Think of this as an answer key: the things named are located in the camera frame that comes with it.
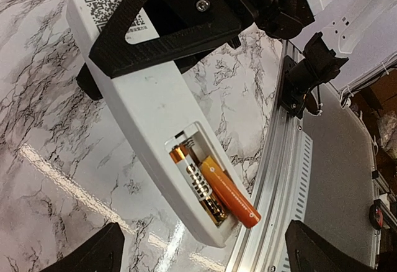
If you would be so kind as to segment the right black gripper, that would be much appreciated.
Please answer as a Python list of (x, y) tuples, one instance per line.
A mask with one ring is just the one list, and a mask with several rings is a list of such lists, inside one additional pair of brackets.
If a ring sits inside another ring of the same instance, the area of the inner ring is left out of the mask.
[(314, 22), (307, 0), (225, 0), (241, 21), (242, 29), (251, 24), (273, 39), (289, 40)]

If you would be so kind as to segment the gold white AAA battery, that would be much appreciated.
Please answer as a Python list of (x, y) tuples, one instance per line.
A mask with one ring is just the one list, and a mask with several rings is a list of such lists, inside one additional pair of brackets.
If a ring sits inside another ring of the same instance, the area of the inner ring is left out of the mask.
[(219, 227), (228, 217), (228, 213), (190, 155), (189, 149), (184, 145), (177, 145), (169, 154), (205, 212)]

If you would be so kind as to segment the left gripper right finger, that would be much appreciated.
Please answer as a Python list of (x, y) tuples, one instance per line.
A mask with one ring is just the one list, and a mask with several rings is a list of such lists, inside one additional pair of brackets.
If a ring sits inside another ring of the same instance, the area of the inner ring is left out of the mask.
[(292, 220), (285, 233), (291, 271), (373, 271), (341, 252), (299, 220)]

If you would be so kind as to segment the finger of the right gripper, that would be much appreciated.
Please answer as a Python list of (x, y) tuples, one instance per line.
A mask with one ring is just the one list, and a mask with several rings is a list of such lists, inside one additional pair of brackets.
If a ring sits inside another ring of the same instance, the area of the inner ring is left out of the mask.
[(90, 99), (93, 101), (99, 101), (103, 98), (99, 88), (94, 81), (91, 72), (86, 64), (83, 64), (82, 68), (80, 69), (77, 77), (76, 82), (78, 86), (88, 95)]
[[(158, 35), (130, 44), (125, 37), (140, 11)], [(110, 78), (174, 60), (188, 69), (224, 43), (235, 47), (234, 38), (256, 17), (248, 0), (122, 0), (89, 58)]]

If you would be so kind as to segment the white remote control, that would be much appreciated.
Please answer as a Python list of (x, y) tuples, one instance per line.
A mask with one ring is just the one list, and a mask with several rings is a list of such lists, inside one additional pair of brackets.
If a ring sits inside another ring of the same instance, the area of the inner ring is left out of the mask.
[(122, 0), (69, 0), (66, 20), (84, 63), (139, 161), (173, 211), (199, 242), (223, 248), (238, 219), (228, 213), (217, 227), (170, 157), (189, 149), (198, 167), (211, 156), (236, 187), (247, 192), (208, 120), (173, 61), (110, 78), (89, 58), (95, 40)]

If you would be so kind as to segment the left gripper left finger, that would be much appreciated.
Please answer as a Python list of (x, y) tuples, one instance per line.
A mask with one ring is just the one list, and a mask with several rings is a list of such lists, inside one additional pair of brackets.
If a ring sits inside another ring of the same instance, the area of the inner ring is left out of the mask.
[(109, 223), (75, 251), (42, 271), (118, 272), (122, 265), (124, 242), (125, 237), (119, 224)]

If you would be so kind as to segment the orange AAA battery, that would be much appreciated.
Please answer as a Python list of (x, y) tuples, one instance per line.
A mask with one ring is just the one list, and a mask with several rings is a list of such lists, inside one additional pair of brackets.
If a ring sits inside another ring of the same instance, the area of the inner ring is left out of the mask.
[(259, 223), (260, 213), (211, 156), (204, 159), (200, 170), (223, 204), (245, 228), (250, 229)]

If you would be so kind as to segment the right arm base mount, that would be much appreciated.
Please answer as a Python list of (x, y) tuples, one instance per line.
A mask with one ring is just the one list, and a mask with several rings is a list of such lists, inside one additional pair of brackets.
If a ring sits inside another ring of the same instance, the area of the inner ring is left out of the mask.
[(304, 59), (295, 62), (287, 56), (283, 61), (283, 85), (281, 105), (292, 117), (301, 119), (305, 109), (310, 109), (314, 99), (311, 91), (334, 79), (348, 58), (339, 58), (323, 40), (323, 33), (317, 32), (310, 38), (303, 51)]

